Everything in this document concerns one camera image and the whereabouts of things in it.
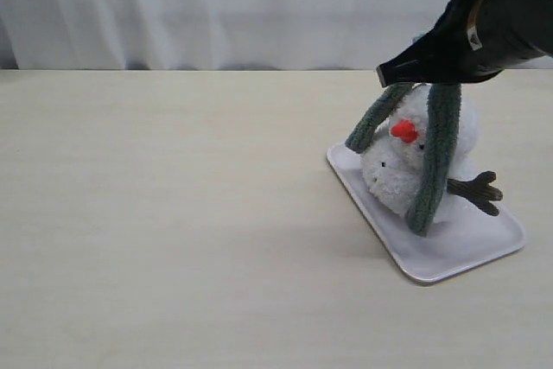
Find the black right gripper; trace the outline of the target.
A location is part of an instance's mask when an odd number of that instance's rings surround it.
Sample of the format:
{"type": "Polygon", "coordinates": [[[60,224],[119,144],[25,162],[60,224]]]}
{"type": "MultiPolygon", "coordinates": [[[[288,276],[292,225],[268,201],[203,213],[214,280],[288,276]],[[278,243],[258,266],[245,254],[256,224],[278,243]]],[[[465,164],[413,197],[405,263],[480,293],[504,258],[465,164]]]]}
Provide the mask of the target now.
{"type": "Polygon", "coordinates": [[[469,83],[552,55],[552,0],[473,0],[376,68],[381,86],[469,83]]]}

